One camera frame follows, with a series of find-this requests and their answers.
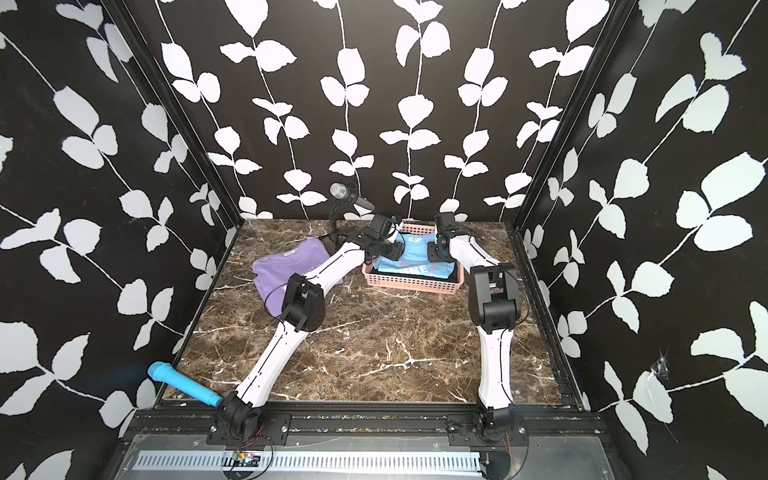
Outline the light blue t-shirt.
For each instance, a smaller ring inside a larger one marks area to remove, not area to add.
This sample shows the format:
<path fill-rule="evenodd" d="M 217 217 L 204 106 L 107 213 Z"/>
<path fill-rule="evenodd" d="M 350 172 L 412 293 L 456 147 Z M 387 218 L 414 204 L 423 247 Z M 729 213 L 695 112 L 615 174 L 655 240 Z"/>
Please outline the light blue t-shirt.
<path fill-rule="evenodd" d="M 374 264 L 374 269 L 384 274 L 409 275 L 448 279 L 455 270 L 453 262 L 432 262 L 428 259 L 428 244 L 434 243 L 436 234 L 414 235 L 399 234 L 396 242 L 405 246 L 398 260 L 380 257 Z"/>

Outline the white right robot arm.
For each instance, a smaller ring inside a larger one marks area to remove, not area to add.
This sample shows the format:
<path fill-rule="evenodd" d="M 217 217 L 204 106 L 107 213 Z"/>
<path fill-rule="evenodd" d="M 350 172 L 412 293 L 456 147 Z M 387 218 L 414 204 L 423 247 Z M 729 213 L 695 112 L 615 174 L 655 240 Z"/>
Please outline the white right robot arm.
<path fill-rule="evenodd" d="M 481 378 L 475 431 L 485 443 L 505 435 L 515 420 L 511 389 L 511 347 L 521 319 L 518 270 L 491 256 L 450 212 L 435 217 L 436 237 L 428 259 L 457 263 L 467 273 L 468 311 L 481 345 Z"/>

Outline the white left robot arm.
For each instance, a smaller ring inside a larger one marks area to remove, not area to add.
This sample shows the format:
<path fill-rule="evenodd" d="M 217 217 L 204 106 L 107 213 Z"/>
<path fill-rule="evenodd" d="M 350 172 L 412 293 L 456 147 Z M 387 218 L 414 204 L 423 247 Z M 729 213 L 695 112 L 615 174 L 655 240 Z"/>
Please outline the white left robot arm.
<path fill-rule="evenodd" d="M 402 220 L 376 214 L 370 223 L 347 236 L 328 260 L 287 282 L 282 310 L 272 339 L 257 363 L 217 406 L 216 425 L 246 442 L 258 435 L 260 415 L 272 388 L 298 346 L 325 319 L 325 295 L 350 271 L 378 257 L 399 259 L 405 245 L 397 241 Z"/>

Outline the pink perforated plastic basket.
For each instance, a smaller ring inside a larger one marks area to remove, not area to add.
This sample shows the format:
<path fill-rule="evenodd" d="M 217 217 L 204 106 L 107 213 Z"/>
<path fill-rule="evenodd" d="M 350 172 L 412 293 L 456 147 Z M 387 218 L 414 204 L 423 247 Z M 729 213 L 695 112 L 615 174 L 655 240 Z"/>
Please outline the pink perforated plastic basket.
<path fill-rule="evenodd" d="M 399 234 L 428 235 L 435 232 L 436 227 L 434 225 L 415 223 L 403 223 L 399 229 Z M 448 279 L 441 280 L 423 276 L 384 274 L 374 269 L 374 264 L 379 258 L 362 267 L 363 275 L 369 286 L 453 295 L 464 283 L 464 270 L 456 261 L 453 262 L 455 264 L 454 273 Z"/>

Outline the small electronics board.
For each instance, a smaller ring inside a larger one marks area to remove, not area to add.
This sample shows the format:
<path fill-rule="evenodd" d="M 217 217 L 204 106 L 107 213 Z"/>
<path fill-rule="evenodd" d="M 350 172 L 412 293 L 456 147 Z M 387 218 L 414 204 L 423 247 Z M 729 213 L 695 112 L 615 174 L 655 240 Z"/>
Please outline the small electronics board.
<path fill-rule="evenodd" d="M 223 459 L 222 467 L 225 469 L 255 469 L 261 463 L 261 455 L 258 452 L 233 452 Z"/>

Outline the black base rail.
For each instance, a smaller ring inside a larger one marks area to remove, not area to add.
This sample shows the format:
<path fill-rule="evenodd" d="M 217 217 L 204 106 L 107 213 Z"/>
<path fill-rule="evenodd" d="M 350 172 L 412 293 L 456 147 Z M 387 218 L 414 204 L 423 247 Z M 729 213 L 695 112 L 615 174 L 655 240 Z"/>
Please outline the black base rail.
<path fill-rule="evenodd" d="M 196 401 L 165 403 L 136 413 L 125 433 L 138 435 L 197 435 L 209 445 L 236 447 L 249 438 L 216 422 L 216 410 Z M 269 402 L 255 435 L 258 446 L 288 446 L 301 436 L 316 438 L 438 437 L 451 446 L 492 449 L 509 440 L 524 446 L 535 437 L 608 437 L 603 419 L 570 405 L 522 404 L 508 426 L 480 425 L 478 409 L 469 403 Z"/>

